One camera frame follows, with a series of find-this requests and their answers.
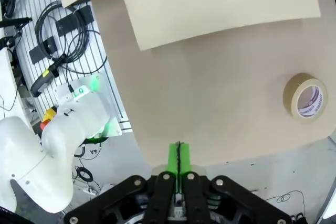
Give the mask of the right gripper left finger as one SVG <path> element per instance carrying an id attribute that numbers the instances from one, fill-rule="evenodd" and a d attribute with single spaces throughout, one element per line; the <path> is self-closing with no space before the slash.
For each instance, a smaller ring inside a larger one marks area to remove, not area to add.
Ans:
<path id="1" fill-rule="evenodd" d="M 75 208 L 64 223 L 166 223 L 176 192 L 180 143 L 169 147 L 164 171 L 148 180 L 133 175 Z"/>

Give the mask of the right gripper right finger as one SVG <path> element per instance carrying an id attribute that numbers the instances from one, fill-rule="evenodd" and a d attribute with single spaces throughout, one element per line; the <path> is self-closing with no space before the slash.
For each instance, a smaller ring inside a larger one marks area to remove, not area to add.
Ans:
<path id="1" fill-rule="evenodd" d="M 224 175 L 208 179 L 192 171 L 189 146 L 179 143 L 178 188 L 188 223 L 291 223 L 282 210 Z"/>

